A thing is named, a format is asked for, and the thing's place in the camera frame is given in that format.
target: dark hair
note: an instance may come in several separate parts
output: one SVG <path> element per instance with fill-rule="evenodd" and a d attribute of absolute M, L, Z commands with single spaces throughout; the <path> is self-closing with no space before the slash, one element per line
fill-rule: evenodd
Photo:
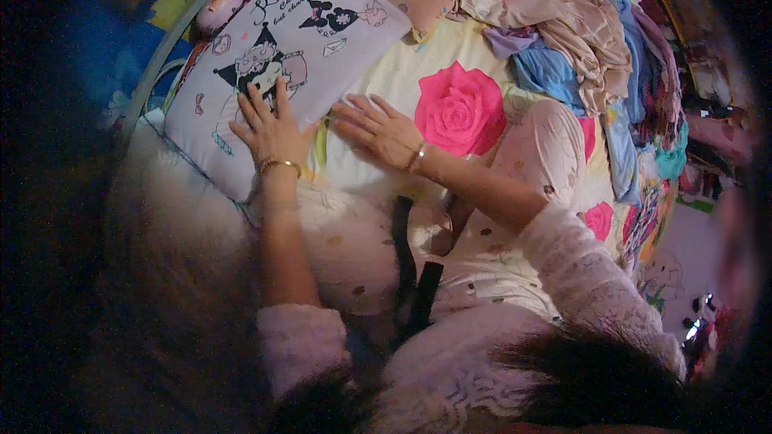
<path fill-rule="evenodd" d="M 620 334 L 567 324 L 496 349 L 492 360 L 541 379 L 513 423 L 678 429 L 688 412 L 678 375 Z M 379 389 L 352 387 L 352 378 L 337 370 L 298 386 L 279 404 L 271 432 L 357 432 L 371 419 Z"/>
<path fill-rule="evenodd" d="M 619 333 L 568 324 L 509 346 L 496 360 L 544 376 L 528 390 L 520 422 L 681 426 L 686 393 L 679 376 Z"/>
<path fill-rule="evenodd" d="M 297 385 L 281 400 L 269 421 L 269 432 L 356 432 L 372 417 L 379 390 L 375 385 L 359 385 L 351 370 L 328 371 Z"/>

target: woman's left hand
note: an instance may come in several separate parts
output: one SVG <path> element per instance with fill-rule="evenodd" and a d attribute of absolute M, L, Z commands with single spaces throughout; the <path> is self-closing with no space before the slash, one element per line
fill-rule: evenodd
<path fill-rule="evenodd" d="M 309 127 L 302 134 L 298 131 L 295 116 L 287 103 L 285 78 L 279 78 L 276 81 L 276 116 L 253 84 L 246 88 L 249 99 L 246 95 L 239 94 L 238 105 L 251 128 L 246 129 L 236 121 L 229 121 L 228 126 L 231 127 L 233 134 L 249 147 L 255 165 L 259 165 L 267 158 L 276 158 L 299 165 L 306 164 L 316 126 Z"/>

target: hand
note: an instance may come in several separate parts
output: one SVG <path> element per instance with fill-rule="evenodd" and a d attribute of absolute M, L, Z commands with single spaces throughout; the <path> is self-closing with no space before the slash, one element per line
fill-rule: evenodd
<path fill-rule="evenodd" d="M 236 121 L 229 121 L 228 126 L 249 147 L 255 165 L 271 157 L 304 165 L 316 126 L 311 126 L 303 134 L 298 131 L 292 109 L 287 104 L 285 78 L 276 81 L 276 116 L 253 84 L 246 88 L 251 101 L 246 95 L 239 94 L 238 105 L 251 128 L 246 129 Z"/>
<path fill-rule="evenodd" d="M 338 119 L 335 130 L 362 144 L 370 154 L 389 166 L 408 169 L 424 145 L 424 139 L 407 116 L 392 108 L 376 95 L 371 96 L 374 107 L 362 95 L 349 94 L 346 99 L 355 106 L 336 103 L 333 112 Z"/>

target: pile of clothes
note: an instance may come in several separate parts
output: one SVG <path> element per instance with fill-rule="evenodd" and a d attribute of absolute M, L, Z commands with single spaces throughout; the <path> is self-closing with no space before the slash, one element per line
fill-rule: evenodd
<path fill-rule="evenodd" d="M 672 170 L 686 158 L 676 60 L 639 2 L 458 0 L 491 26 L 484 34 L 497 57 L 511 58 L 522 89 L 563 102 L 578 118 L 601 118 L 614 195 L 636 207 L 638 149 L 653 144 L 672 158 Z"/>

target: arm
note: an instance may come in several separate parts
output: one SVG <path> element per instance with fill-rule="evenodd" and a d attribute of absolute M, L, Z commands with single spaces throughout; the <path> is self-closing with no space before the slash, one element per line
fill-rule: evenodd
<path fill-rule="evenodd" d="M 425 144 L 415 123 L 391 108 L 383 99 L 349 95 L 356 108 L 336 104 L 334 125 L 346 137 L 364 144 L 376 158 L 398 169 L 411 170 L 451 190 L 490 219 L 518 234 L 546 206 L 547 201 L 525 183 L 498 175 L 485 166 L 456 158 L 433 145 Z"/>
<path fill-rule="evenodd" d="M 547 200 L 525 183 L 433 145 L 427 147 L 415 172 L 448 188 L 470 208 L 479 209 L 514 234 L 547 205 Z"/>
<path fill-rule="evenodd" d="M 686 363 L 679 342 L 662 330 L 659 313 L 578 217 L 550 203 L 518 238 L 526 259 L 568 321 L 614 332 L 659 357 L 681 379 Z"/>
<path fill-rule="evenodd" d="M 673 371 L 684 374 L 678 342 L 662 333 L 661 319 L 646 304 L 605 246 L 574 214 L 514 178 L 458 159 L 429 146 L 416 163 L 423 138 L 410 119 L 385 101 L 373 98 L 381 111 L 362 96 L 349 100 L 358 109 L 339 104 L 337 129 L 360 141 L 381 161 L 412 170 L 452 190 L 470 206 L 519 235 L 526 258 L 569 320 L 615 331 L 634 344 L 657 352 Z"/>
<path fill-rule="evenodd" d="M 238 105 L 247 130 L 235 121 L 231 130 L 249 147 L 256 166 L 266 159 L 302 164 L 314 129 L 302 135 L 287 104 L 285 80 L 277 82 L 274 117 L 254 85 Z M 311 272 L 300 226 L 297 171 L 276 163 L 263 172 L 263 221 L 258 276 L 263 308 L 257 313 L 260 352 L 273 395 L 283 396 L 294 385 L 350 361 L 344 344 L 346 329 L 334 310 L 320 308 L 316 279 Z"/>
<path fill-rule="evenodd" d="M 256 167 L 269 159 L 288 161 L 295 165 L 305 162 L 314 129 L 302 135 L 287 104 L 285 80 L 276 87 L 278 114 L 274 117 L 257 88 L 247 86 L 252 101 L 238 95 L 238 105 L 247 130 L 235 121 L 228 125 L 246 143 Z M 300 228 L 300 207 L 297 203 L 297 170 L 277 163 L 263 172 L 263 221 L 261 228 L 259 276 L 263 305 L 302 304 L 319 307 L 319 291 L 311 273 L 308 255 Z"/>

